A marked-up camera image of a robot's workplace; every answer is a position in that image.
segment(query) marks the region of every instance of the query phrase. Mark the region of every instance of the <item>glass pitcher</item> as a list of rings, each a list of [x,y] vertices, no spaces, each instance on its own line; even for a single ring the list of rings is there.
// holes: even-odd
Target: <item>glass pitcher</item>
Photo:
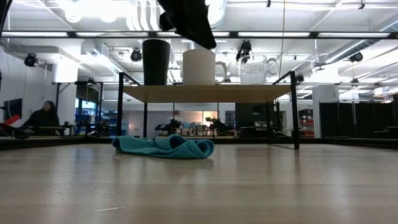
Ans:
[[[247,55],[241,57],[238,63],[242,85],[262,85],[267,81],[267,75],[277,74],[277,60],[275,58],[267,60],[265,55]]]

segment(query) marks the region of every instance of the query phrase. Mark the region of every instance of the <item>white mug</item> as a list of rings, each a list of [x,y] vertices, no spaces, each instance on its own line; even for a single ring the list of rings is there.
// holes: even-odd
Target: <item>white mug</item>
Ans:
[[[216,65],[224,69],[226,80],[227,68],[224,62],[216,62],[216,54],[207,49],[193,49],[182,55],[182,83],[184,85],[214,85],[216,81]]]

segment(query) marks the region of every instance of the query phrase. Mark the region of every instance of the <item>woman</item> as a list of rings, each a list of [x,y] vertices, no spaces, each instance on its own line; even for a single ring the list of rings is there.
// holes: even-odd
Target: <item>woman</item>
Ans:
[[[32,113],[30,118],[22,125],[22,128],[32,126],[37,127],[59,127],[60,121],[57,112],[55,112],[55,105],[52,101],[46,101],[41,110]]]

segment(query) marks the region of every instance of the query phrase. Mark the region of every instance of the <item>black cup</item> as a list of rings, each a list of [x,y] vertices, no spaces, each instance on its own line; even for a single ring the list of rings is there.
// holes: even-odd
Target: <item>black cup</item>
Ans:
[[[144,85],[166,85],[169,72],[170,44],[150,39],[142,43]]]

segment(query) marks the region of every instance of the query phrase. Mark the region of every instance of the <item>shelf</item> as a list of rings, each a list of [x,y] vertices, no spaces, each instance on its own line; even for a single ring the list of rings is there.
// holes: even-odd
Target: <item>shelf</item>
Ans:
[[[144,103],[267,103],[290,92],[288,85],[125,86]]]

